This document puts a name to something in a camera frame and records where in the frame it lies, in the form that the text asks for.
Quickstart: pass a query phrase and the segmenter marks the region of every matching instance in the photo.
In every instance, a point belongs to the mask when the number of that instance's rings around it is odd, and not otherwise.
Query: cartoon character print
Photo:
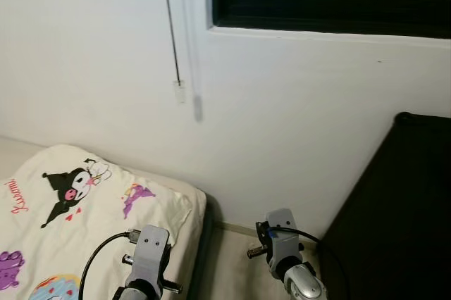
[[[124,219],[127,219],[128,213],[133,207],[133,202],[139,198],[144,198],[146,196],[155,196],[150,190],[142,185],[133,184],[131,188],[125,191],[125,195],[128,196],[124,201]]]
[[[58,215],[69,212],[71,207],[88,195],[91,187],[111,177],[108,165],[92,159],[86,159],[85,163],[88,164],[86,168],[76,168],[70,173],[42,174],[43,178],[49,180],[51,188],[58,192],[58,202],[41,228],[46,227]]]
[[[77,300],[79,287],[75,275],[55,275],[37,285],[29,300]]]
[[[8,287],[17,287],[19,281],[16,280],[17,274],[20,272],[20,267],[25,263],[22,259],[22,254],[15,251],[11,254],[5,251],[0,254],[0,291]]]

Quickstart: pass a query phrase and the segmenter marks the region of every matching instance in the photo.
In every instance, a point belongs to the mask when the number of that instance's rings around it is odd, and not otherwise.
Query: baseboard
[[[254,228],[245,227],[245,226],[236,225],[236,224],[224,223],[221,221],[216,221],[214,225],[215,225],[215,227],[221,228],[222,230],[236,232],[236,233],[240,233],[241,235],[249,235],[250,237],[257,238],[257,231]],[[310,251],[316,250],[316,243],[310,242],[305,239],[301,239],[300,242],[304,245],[305,249],[308,249]]]

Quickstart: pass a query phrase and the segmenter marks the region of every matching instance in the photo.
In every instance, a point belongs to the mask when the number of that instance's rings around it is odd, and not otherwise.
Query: black cabinet
[[[323,243],[349,300],[451,299],[451,120],[398,114]],[[346,300],[319,253],[329,299]]]

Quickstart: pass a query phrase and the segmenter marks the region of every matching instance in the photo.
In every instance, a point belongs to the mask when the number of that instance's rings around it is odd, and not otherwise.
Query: white wall
[[[287,206],[321,235],[397,112],[451,114],[449,41],[209,30],[171,0],[177,105],[164,0],[0,4],[0,134],[182,178],[229,223]]]

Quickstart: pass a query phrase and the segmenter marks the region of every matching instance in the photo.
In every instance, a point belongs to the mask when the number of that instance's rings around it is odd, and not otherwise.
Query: black window frame
[[[220,27],[451,37],[451,0],[213,0]]]

